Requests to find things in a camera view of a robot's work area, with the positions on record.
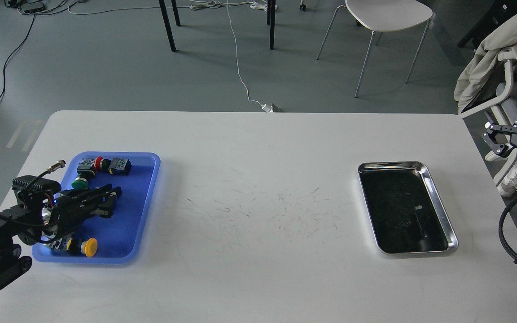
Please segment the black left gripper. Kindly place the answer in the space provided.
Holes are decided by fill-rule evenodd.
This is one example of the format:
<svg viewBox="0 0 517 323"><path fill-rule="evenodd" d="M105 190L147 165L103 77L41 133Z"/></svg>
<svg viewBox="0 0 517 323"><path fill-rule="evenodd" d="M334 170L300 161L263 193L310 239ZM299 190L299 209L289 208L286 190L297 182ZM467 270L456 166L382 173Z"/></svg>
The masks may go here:
<svg viewBox="0 0 517 323"><path fill-rule="evenodd" d="M122 188L113 185L84 191L60 192L50 220L54 225L51 229L44 229L44 235L49 238L64 237L74 233L86 219L97 215L100 218L111 218L117 206L117 200L108 199L111 197L117 199L122 194Z"/></svg>

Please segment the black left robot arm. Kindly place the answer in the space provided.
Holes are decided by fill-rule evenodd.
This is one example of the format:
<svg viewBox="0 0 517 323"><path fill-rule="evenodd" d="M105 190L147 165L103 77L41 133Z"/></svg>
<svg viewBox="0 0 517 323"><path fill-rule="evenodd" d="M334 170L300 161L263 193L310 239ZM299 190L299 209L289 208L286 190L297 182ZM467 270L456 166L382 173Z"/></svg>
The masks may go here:
<svg viewBox="0 0 517 323"><path fill-rule="evenodd" d="M41 243L72 255L95 255L95 238L75 239L73 235L86 219L96 215L111 218L122 189L107 184L62 190L59 182L44 178L65 165L59 160L38 176L12 180L17 204L0 211L0 290L31 269L32 259L21 255L21 246L13 241L15 236L26 245Z"/></svg>

